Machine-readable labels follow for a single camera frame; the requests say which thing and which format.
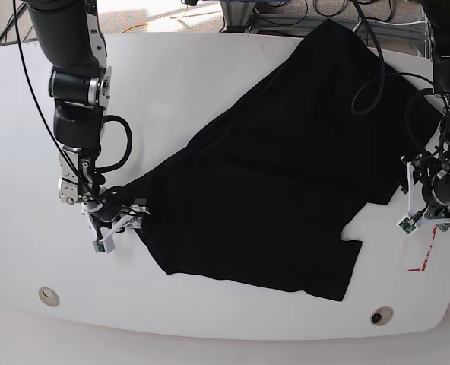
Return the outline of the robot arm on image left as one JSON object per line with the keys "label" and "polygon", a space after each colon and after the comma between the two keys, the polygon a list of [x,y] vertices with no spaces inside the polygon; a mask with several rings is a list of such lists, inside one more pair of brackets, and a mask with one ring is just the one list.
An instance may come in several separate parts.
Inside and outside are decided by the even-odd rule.
{"label": "robot arm on image left", "polygon": [[[132,131],[119,116],[108,115],[112,69],[95,1],[26,1],[40,47],[52,64],[49,95],[54,100],[48,132],[59,150],[59,198],[80,204],[102,245],[126,229],[140,230],[148,213],[143,201],[118,203],[118,187],[105,189],[105,173],[120,169],[132,152]],[[127,138],[117,163],[97,167],[104,125],[117,122]]]}

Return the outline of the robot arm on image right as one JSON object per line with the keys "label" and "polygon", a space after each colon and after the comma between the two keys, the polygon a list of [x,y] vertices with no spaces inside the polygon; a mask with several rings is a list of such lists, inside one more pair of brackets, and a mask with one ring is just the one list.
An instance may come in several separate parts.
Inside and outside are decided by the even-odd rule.
{"label": "robot arm on image right", "polygon": [[423,144],[407,167],[408,202],[414,202],[414,184],[420,182],[426,205],[416,211],[409,207],[399,227],[411,234],[427,223],[446,231],[450,228],[450,1],[423,1],[423,12],[429,24],[429,41],[433,66],[432,88],[422,89],[417,97],[436,96],[443,102],[437,149],[430,153]]}

